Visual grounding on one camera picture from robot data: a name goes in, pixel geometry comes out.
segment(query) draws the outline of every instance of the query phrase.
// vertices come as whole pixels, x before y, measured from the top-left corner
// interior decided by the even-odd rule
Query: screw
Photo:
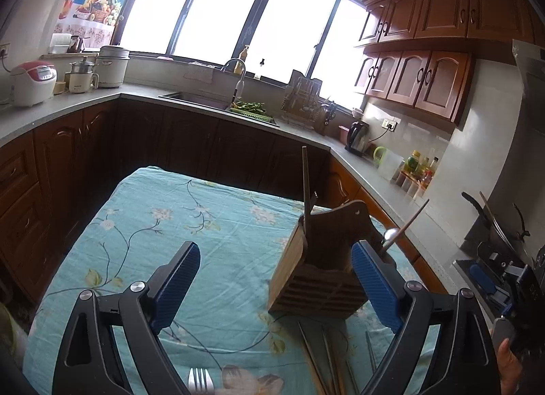
[[[142,289],[145,288],[145,283],[143,281],[135,281],[131,284],[131,291],[133,292],[140,292]]]
[[[93,292],[91,292],[89,289],[84,290],[80,293],[80,300],[89,300],[93,296]]]
[[[471,299],[471,298],[473,298],[475,296],[473,294],[473,292],[471,291],[471,289],[468,289],[468,288],[461,288],[460,293],[461,293],[462,297],[467,298],[467,299]]]
[[[418,281],[407,281],[407,288],[413,292],[422,290],[422,285]]]

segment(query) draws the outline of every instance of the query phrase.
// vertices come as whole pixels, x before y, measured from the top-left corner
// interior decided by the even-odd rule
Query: wooden utensil holder
[[[367,240],[379,252],[382,235],[361,200],[311,214],[310,239],[303,223],[301,216],[276,266],[268,310],[348,318],[367,301],[352,270],[352,245]],[[393,263],[388,254],[383,259]]]

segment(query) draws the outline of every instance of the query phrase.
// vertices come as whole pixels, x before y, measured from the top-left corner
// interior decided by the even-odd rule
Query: range hood
[[[532,128],[545,136],[545,49],[513,40],[513,55],[524,86],[523,109]]]

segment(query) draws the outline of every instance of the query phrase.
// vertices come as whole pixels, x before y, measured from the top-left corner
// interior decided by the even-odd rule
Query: countertop
[[[276,119],[276,122],[279,126],[276,127],[217,109],[160,97],[171,93],[172,90],[125,83],[116,89],[97,89],[85,94],[61,94],[31,108],[0,106],[0,146],[43,123],[73,111],[123,97],[216,116],[329,150],[367,192],[377,200],[398,226],[402,226],[418,209],[418,205],[411,197],[407,196],[401,188],[382,178],[371,162],[349,153],[338,140],[321,136],[309,129],[303,129],[299,125],[286,123],[278,119]],[[454,260],[468,259],[467,255],[425,212],[422,212],[415,219],[406,235],[449,293],[453,294],[458,289],[467,287],[464,279],[453,266]]]

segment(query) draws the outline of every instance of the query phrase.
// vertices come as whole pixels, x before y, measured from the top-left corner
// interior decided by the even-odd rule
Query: person's hand
[[[500,371],[501,395],[513,395],[522,374],[522,365],[509,349],[509,338],[503,340],[496,353]]]

